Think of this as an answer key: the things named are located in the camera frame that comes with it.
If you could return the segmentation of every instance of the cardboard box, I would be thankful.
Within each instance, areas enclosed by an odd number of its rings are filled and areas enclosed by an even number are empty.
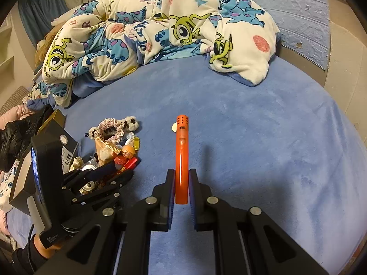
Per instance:
[[[42,130],[48,125],[48,123],[54,120],[56,121],[62,128],[65,126],[65,116],[60,112],[59,109],[56,109],[54,113],[48,117],[48,119],[42,124],[42,126],[38,129],[37,134],[40,134]]]

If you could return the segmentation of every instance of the metal screw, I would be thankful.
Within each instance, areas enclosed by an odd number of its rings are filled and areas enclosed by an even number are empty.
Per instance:
[[[114,211],[113,211],[112,208],[105,208],[105,209],[103,209],[102,214],[103,214],[103,216],[108,217],[108,216],[111,216],[113,214],[113,212]]]
[[[149,196],[145,199],[145,202],[148,204],[148,205],[152,205],[152,204],[155,204],[157,202],[157,198],[154,197],[154,196]]]
[[[260,215],[261,214],[261,209],[259,208],[259,207],[252,207],[251,209],[250,209],[250,213],[252,214],[252,215],[256,215],[256,216],[258,216],[258,215]]]
[[[215,205],[217,202],[219,202],[219,199],[216,196],[209,196],[207,198],[207,202],[209,204]]]

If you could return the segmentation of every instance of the cable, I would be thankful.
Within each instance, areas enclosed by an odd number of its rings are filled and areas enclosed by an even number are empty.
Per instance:
[[[28,247],[27,247],[27,253],[28,253],[28,261],[29,261],[29,264],[31,265],[31,269],[32,269],[32,272],[33,274],[36,272],[33,267],[33,262],[32,262],[32,259],[31,259],[31,238],[32,238],[32,231],[34,229],[34,224],[32,224],[31,226],[31,230],[29,231],[29,234],[28,234]]]

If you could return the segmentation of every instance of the pile of items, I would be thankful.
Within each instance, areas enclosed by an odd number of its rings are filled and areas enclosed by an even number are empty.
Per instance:
[[[96,169],[111,161],[114,161],[117,174],[126,169],[134,169],[140,162],[137,152],[140,148],[140,139],[133,133],[139,128],[139,123],[134,116],[117,120],[115,118],[104,119],[98,127],[92,127],[86,137],[95,141],[95,157],[84,164],[81,157],[74,158],[70,171],[75,169]],[[117,174],[108,175],[99,182],[88,182],[82,194],[102,188],[105,183]]]

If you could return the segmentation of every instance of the orange cylindrical object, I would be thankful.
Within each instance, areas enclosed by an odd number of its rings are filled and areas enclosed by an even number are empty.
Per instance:
[[[177,117],[176,132],[176,204],[186,205],[189,192],[189,118]]]

